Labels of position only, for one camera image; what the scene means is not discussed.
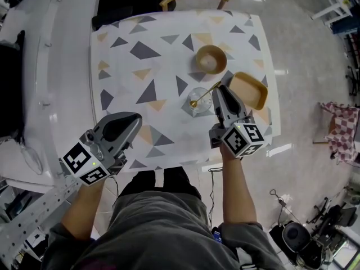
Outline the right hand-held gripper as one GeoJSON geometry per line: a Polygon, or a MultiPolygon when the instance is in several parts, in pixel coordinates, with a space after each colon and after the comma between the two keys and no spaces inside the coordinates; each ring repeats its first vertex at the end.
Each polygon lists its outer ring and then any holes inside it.
{"type": "Polygon", "coordinates": [[[223,84],[213,89],[212,97],[218,123],[209,130],[210,147],[224,144],[235,158],[257,152],[265,144],[264,135],[244,103],[223,84]]]}

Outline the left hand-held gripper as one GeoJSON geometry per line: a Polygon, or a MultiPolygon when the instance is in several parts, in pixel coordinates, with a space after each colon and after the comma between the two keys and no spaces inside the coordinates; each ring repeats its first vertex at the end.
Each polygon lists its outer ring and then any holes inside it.
{"type": "Polygon", "coordinates": [[[118,112],[104,116],[85,131],[61,161],[67,171],[84,185],[93,185],[117,175],[127,163],[125,150],[142,126],[142,116],[118,112]]]}

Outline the clear drinking glass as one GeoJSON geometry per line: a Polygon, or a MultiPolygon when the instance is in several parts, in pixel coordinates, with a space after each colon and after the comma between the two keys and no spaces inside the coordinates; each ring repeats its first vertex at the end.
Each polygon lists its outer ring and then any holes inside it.
{"type": "Polygon", "coordinates": [[[188,95],[188,105],[190,110],[194,114],[202,114],[210,109],[213,104],[211,92],[204,96],[197,104],[197,107],[193,108],[190,106],[190,101],[197,100],[201,95],[203,95],[207,89],[202,87],[194,88],[188,95]]]}

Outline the small golden spoon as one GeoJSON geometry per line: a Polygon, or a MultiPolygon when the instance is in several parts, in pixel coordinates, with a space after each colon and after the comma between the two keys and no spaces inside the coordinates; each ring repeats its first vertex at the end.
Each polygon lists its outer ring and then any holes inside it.
{"type": "Polygon", "coordinates": [[[215,88],[218,88],[221,85],[221,81],[218,81],[217,83],[215,83],[209,90],[207,90],[203,95],[201,95],[197,100],[192,100],[190,101],[190,106],[195,108],[197,107],[198,102],[204,97],[206,96],[208,93],[210,93],[212,90],[214,90],[215,88]]]}

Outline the person's right forearm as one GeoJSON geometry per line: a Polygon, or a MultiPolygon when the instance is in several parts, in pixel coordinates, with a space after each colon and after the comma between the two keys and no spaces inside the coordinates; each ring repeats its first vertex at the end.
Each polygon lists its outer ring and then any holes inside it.
{"type": "Polygon", "coordinates": [[[223,220],[225,223],[256,222],[255,205],[248,189],[241,160],[220,146],[223,170],[223,220]]]}

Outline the person's left forearm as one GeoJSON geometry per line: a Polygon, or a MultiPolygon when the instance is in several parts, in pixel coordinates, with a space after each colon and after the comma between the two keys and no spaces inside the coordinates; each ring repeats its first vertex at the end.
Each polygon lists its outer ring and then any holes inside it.
{"type": "Polygon", "coordinates": [[[91,186],[82,185],[61,220],[61,224],[77,240],[89,240],[95,221],[105,181],[102,180],[91,186]]]}

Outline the rectangular wooden bowl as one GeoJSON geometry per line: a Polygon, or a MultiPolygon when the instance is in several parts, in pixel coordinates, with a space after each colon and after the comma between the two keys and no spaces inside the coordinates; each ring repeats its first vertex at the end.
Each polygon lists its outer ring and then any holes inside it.
{"type": "Polygon", "coordinates": [[[234,92],[244,104],[255,110],[262,110],[266,104],[268,88],[247,73],[235,73],[229,83],[229,89],[234,92]]]}

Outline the triangle patterned tablecloth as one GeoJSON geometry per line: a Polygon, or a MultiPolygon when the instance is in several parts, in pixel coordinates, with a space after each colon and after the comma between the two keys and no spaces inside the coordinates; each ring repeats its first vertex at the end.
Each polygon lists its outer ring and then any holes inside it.
{"type": "Polygon", "coordinates": [[[101,27],[92,34],[91,75],[97,120],[122,111],[143,123],[126,151],[125,172],[200,164],[219,158],[209,130],[213,108],[194,114],[189,93],[244,72],[268,88],[264,109],[247,107],[267,145],[281,133],[274,67],[259,16],[229,10],[156,12],[101,27]],[[225,52],[227,66],[210,75],[195,55],[205,45],[225,52]]]}

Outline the round wooden bowl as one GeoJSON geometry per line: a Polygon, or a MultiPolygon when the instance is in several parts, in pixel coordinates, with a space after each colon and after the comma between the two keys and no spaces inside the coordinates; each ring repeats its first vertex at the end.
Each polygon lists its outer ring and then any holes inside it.
{"type": "Polygon", "coordinates": [[[227,66],[225,52],[214,45],[201,47],[195,55],[195,61],[200,70],[210,75],[221,73],[227,66]]]}

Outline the person's black trousers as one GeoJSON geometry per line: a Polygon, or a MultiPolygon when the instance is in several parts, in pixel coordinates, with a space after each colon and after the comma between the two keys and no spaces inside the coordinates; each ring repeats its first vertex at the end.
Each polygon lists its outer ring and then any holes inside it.
{"type": "Polygon", "coordinates": [[[188,194],[201,200],[197,188],[190,184],[190,180],[182,166],[164,169],[164,182],[162,187],[156,187],[154,170],[138,172],[125,186],[119,196],[138,194],[145,191],[160,191],[168,193],[188,194]]]}

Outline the clear plastic bag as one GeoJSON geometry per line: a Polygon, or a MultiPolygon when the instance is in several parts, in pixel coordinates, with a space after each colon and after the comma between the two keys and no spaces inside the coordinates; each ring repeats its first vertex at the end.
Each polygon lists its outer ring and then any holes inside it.
{"type": "Polygon", "coordinates": [[[33,148],[26,147],[25,145],[20,145],[20,147],[21,147],[21,153],[23,155],[23,158],[27,166],[35,174],[41,175],[43,173],[43,166],[37,152],[33,148]]]}

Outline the black office chair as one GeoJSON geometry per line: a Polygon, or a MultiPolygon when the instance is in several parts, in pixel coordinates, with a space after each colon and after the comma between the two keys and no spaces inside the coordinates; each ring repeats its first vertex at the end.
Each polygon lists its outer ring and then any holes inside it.
{"type": "Polygon", "coordinates": [[[117,23],[126,18],[162,11],[163,0],[99,0],[96,15],[92,18],[93,30],[117,23]]]}

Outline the person's grey shirt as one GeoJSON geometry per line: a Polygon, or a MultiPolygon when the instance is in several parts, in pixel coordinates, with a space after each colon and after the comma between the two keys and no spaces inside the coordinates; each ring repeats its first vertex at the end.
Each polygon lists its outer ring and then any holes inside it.
{"type": "Polygon", "coordinates": [[[63,225],[52,227],[41,270],[285,270],[259,223],[222,223],[219,231],[217,241],[206,206],[192,195],[126,195],[96,240],[80,241],[63,225]]]}

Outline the checkered pink cloth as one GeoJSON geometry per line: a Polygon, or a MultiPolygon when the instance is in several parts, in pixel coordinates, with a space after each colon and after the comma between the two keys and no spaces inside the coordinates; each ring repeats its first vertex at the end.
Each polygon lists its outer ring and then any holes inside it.
{"type": "Polygon", "coordinates": [[[360,108],[336,102],[320,103],[320,108],[331,114],[329,132],[325,136],[331,155],[342,163],[355,163],[355,146],[360,108]]]}

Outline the grey perforated metal rail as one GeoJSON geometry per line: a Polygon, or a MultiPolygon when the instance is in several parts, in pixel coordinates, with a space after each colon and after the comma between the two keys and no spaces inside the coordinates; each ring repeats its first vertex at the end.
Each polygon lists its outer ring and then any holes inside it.
{"type": "Polygon", "coordinates": [[[67,177],[65,182],[49,190],[10,223],[0,227],[0,261],[8,269],[22,244],[73,192],[80,183],[67,177]]]}

